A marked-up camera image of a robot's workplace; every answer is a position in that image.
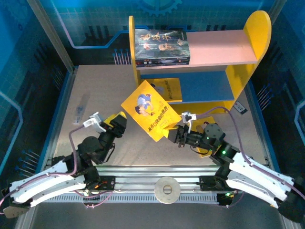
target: small remote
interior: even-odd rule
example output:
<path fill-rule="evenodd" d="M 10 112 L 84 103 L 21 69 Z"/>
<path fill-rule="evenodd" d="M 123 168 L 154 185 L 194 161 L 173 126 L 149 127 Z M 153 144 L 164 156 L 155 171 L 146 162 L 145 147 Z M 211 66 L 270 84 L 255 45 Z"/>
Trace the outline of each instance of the small remote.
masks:
<path fill-rule="evenodd" d="M 241 105 L 241 103 L 238 102 L 238 101 L 236 101 L 236 102 L 234 103 L 233 107 L 235 107 L 235 109 L 238 110 L 238 112 L 241 113 L 242 115 L 248 111 L 248 110 L 247 110 L 243 105 Z"/>

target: shelf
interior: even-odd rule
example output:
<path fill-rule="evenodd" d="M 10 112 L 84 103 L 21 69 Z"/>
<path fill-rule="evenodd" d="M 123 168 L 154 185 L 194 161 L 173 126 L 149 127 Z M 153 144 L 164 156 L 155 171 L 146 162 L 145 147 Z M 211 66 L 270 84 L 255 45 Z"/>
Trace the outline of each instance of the shelf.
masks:
<path fill-rule="evenodd" d="M 183 102 L 176 102 L 171 104 L 189 104 L 234 100 L 234 96 L 232 94 L 232 90 L 225 71 L 148 74 L 141 75 L 141 78 L 179 78 Z"/>
<path fill-rule="evenodd" d="M 243 30 L 188 32 L 189 65 L 141 67 L 137 70 L 191 68 L 257 63 L 257 58 Z"/>

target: blue shelf back panel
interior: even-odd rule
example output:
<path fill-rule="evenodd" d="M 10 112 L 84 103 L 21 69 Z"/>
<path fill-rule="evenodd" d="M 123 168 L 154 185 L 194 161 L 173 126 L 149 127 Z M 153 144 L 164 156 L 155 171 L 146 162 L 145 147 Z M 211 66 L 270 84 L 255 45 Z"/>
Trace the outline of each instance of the blue shelf back panel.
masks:
<path fill-rule="evenodd" d="M 225 74 L 219 72 L 170 73 L 141 75 L 142 79 L 179 78 L 183 102 L 202 103 L 234 100 L 232 90 Z"/>

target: pink shelf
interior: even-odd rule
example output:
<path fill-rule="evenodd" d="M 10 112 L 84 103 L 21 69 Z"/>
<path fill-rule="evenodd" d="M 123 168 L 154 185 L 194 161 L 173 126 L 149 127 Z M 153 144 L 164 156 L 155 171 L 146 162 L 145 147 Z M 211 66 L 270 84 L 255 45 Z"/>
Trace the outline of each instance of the pink shelf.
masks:
<path fill-rule="evenodd" d="M 141 67 L 143 69 L 189 68 L 256 63 L 257 58 L 243 30 L 188 32 L 189 65 Z"/>

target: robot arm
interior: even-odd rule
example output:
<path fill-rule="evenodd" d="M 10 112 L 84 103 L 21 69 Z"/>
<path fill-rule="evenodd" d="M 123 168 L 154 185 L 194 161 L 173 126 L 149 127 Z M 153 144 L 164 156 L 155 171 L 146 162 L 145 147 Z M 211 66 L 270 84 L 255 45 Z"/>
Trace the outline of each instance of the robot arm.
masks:
<path fill-rule="evenodd" d="M 1 204 L 5 205 L 3 213 L 7 218 L 17 217 L 31 207 L 60 194 L 80 189 L 93 190 L 102 186 L 99 173 L 92 162 L 100 165 L 109 160 L 115 149 L 113 141 L 122 137 L 125 131 L 126 116 L 120 112 L 102 121 L 98 113 L 95 113 L 83 123 L 83 127 L 89 126 L 100 133 L 98 138 L 85 138 L 78 145 L 78 150 L 71 155 L 54 158 L 49 169 L 13 182 L 2 190 L 6 198 L 2 199 Z"/>
<path fill-rule="evenodd" d="M 191 131 L 192 120 L 196 120 L 194 114 L 183 113 L 183 122 L 189 123 L 189 126 L 178 125 L 169 129 L 168 139 L 177 143 L 178 147 L 190 145 L 212 151 L 210 158 L 220 166 L 214 176 L 213 187 L 218 190 L 231 188 L 244 191 L 269 203 L 294 222 L 303 219 L 303 178 L 285 176 L 254 161 L 224 141 L 225 133 L 218 124 L 208 124 L 203 133 Z"/>

